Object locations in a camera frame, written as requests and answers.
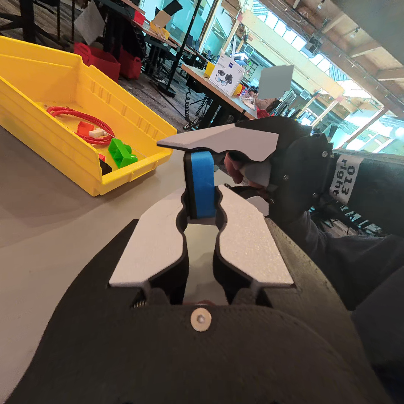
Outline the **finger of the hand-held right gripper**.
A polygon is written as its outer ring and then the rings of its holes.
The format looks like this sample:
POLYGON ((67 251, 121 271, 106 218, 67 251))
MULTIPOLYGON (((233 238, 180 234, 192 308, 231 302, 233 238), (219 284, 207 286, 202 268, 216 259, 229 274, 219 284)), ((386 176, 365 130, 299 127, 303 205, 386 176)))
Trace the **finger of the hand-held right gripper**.
POLYGON ((257 208, 257 210, 260 211, 264 217, 267 217, 269 215, 269 203, 261 196, 255 195, 249 197, 247 201, 255 208, 257 208))
POLYGON ((275 152, 278 138, 278 133, 229 124, 189 133, 178 133, 157 141, 157 146, 191 153, 200 151, 209 151, 213 154, 235 152, 242 159, 262 162, 275 152))

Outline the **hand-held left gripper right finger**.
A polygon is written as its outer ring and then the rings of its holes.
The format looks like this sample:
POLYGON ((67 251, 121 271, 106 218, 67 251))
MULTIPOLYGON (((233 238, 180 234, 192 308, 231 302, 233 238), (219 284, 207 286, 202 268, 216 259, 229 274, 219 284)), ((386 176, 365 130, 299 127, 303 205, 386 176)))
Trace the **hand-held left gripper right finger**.
POLYGON ((251 288, 294 284, 263 213, 225 185, 217 186, 217 256, 251 288))

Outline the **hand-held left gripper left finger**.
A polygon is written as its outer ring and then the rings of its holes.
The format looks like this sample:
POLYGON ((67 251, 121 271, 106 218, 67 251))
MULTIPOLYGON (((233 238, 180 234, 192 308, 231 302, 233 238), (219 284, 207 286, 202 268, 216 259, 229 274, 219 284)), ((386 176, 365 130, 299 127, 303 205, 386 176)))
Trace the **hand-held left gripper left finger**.
POLYGON ((110 277, 111 287, 150 288, 152 280, 185 257, 185 191, 175 190, 141 215, 110 277))

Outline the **blue black felt eraser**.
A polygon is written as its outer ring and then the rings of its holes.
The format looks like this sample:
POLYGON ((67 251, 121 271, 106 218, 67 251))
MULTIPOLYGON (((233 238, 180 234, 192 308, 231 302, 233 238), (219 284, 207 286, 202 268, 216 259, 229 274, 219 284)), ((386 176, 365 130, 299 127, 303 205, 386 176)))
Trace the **blue black felt eraser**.
POLYGON ((209 151, 185 152, 187 212, 191 220, 215 217, 214 159, 209 151))

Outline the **white cable with plug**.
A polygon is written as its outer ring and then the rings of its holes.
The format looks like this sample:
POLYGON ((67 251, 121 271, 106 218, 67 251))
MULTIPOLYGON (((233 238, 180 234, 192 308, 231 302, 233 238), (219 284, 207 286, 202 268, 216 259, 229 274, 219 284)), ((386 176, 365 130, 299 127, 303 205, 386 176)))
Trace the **white cable with plug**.
MULTIPOLYGON (((121 141, 121 143, 122 143, 123 145, 125 145, 125 146, 130 146, 130 145, 126 144, 126 143, 123 142, 123 141, 121 141)), ((136 156, 141 155, 141 156, 143 156, 144 158, 147 158, 147 156, 146 156, 145 154, 141 153, 139 150, 135 149, 134 147, 130 146, 130 148, 131 148, 131 154, 135 154, 136 156)))

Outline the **yellow plastic bin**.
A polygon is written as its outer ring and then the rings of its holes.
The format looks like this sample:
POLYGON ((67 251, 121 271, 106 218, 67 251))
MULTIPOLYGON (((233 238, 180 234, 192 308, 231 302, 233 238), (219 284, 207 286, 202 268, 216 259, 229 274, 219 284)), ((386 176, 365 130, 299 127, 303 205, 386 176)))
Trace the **yellow plastic bin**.
POLYGON ((92 196, 104 195, 169 161, 157 141, 177 130, 118 83, 73 53, 1 37, 1 127, 92 196), (77 135, 80 121, 109 136, 77 135), (112 138, 145 154, 118 169, 112 138), (98 154, 112 172, 102 176, 98 154))

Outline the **person's right forearm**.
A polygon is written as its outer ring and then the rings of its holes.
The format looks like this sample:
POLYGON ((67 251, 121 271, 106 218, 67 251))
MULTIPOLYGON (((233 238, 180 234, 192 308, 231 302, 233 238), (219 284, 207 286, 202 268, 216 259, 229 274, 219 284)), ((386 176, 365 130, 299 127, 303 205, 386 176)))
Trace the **person's right forearm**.
POLYGON ((278 226, 319 267, 350 311, 403 269, 402 237, 336 237, 319 230, 308 212, 293 222, 279 222, 278 226))

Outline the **person's right hand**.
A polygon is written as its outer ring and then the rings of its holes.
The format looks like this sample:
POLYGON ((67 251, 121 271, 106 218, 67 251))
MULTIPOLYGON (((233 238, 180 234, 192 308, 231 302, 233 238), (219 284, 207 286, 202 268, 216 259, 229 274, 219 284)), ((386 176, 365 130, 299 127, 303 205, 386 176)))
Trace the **person's right hand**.
POLYGON ((228 175, 232 178, 235 184, 251 186, 256 189, 264 189, 264 186, 250 181, 243 175, 243 173, 241 172, 241 168, 244 166, 244 163, 238 160, 234 160, 230 156, 229 152, 227 152, 225 155, 224 165, 228 175))

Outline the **wooden work table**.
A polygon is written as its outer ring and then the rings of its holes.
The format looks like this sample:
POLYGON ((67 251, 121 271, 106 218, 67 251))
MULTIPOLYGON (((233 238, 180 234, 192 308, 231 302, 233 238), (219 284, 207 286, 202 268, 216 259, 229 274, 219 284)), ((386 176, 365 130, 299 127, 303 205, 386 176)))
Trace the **wooden work table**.
POLYGON ((248 108, 239 97, 229 96, 204 77, 201 69, 183 64, 182 70, 189 75, 186 85, 196 93, 204 93, 211 103, 198 122, 197 129, 221 126, 243 120, 257 119, 257 112, 248 108))

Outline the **white box with glasses print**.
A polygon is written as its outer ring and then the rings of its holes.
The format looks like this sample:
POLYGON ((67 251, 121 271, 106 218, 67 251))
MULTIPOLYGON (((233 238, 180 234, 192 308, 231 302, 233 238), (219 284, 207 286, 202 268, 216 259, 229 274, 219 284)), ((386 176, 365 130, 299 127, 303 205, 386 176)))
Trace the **white box with glasses print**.
POLYGON ((245 69, 234 59, 222 54, 210 77, 209 81, 225 94, 232 96, 243 78, 245 69))

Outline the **green plastic block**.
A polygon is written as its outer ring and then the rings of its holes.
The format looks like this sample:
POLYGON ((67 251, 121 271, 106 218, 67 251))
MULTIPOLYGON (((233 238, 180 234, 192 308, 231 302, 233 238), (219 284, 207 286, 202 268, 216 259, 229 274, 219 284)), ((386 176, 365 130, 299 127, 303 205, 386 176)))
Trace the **green plastic block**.
POLYGON ((108 152, 118 169, 138 162, 138 157, 135 154, 131 154, 130 146, 123 145, 120 139, 111 139, 108 152))

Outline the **black floor lamp pole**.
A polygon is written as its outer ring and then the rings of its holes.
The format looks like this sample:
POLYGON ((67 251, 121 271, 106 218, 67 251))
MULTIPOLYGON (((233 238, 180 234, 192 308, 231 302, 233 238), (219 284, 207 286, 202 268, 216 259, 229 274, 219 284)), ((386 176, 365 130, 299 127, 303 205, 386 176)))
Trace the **black floor lamp pole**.
POLYGON ((171 70, 170 70, 168 82, 167 82, 167 83, 159 83, 159 84, 158 84, 158 90, 159 90, 159 92, 160 92, 161 94, 165 95, 165 96, 168 96, 169 98, 175 98, 175 96, 176 96, 176 92, 175 92, 173 89, 171 89, 170 85, 171 85, 171 82, 173 81, 174 74, 175 74, 175 71, 176 71, 176 69, 177 69, 177 67, 178 67, 178 64, 179 64, 179 61, 180 61, 180 59, 181 59, 181 56, 182 56, 182 54, 183 54, 184 48, 185 48, 185 46, 186 46, 186 44, 187 44, 187 40, 188 40, 190 31, 191 31, 191 29, 192 29, 192 27, 193 27, 194 20, 195 20, 195 17, 196 17, 196 15, 197 15, 197 13, 198 13, 200 4, 201 4, 201 0, 197 0, 196 5, 195 5, 195 7, 194 7, 194 12, 193 12, 192 18, 191 18, 191 20, 190 20, 190 22, 189 22, 189 25, 188 25, 186 34, 185 34, 185 36, 184 36, 184 40, 183 40, 183 42, 182 42, 182 44, 181 44, 181 47, 180 47, 179 51, 177 51, 177 55, 176 55, 175 61, 174 61, 173 65, 172 65, 172 68, 171 68, 171 70))

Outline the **red fabric bin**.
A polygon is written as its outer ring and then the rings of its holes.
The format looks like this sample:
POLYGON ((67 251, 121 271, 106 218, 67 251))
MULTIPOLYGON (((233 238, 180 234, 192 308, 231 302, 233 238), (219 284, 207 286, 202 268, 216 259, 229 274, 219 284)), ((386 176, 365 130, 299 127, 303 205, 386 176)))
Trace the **red fabric bin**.
POLYGON ((129 80, 138 80, 142 62, 139 57, 134 57, 121 47, 120 56, 118 59, 120 64, 120 75, 129 80))
POLYGON ((93 65, 113 81, 119 81, 120 63, 111 53, 84 43, 74 43, 73 49, 75 54, 81 56, 85 65, 93 65))

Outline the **person's dark zip jacket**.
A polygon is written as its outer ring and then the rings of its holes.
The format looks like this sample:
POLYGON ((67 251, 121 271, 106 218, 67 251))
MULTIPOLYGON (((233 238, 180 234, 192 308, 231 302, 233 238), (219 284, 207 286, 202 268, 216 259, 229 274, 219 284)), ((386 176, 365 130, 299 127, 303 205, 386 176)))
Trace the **person's dark zip jacket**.
POLYGON ((367 358, 395 403, 404 402, 404 277, 397 271, 351 316, 367 358))

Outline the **hanging white paper sheet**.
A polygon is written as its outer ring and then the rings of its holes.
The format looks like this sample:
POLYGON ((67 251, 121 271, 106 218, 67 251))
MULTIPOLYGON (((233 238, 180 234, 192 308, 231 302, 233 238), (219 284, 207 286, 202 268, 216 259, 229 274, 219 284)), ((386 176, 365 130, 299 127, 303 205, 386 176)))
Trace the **hanging white paper sheet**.
POLYGON ((102 37, 105 22, 94 1, 89 1, 85 10, 74 21, 74 26, 82 35, 87 45, 92 45, 98 37, 102 37))

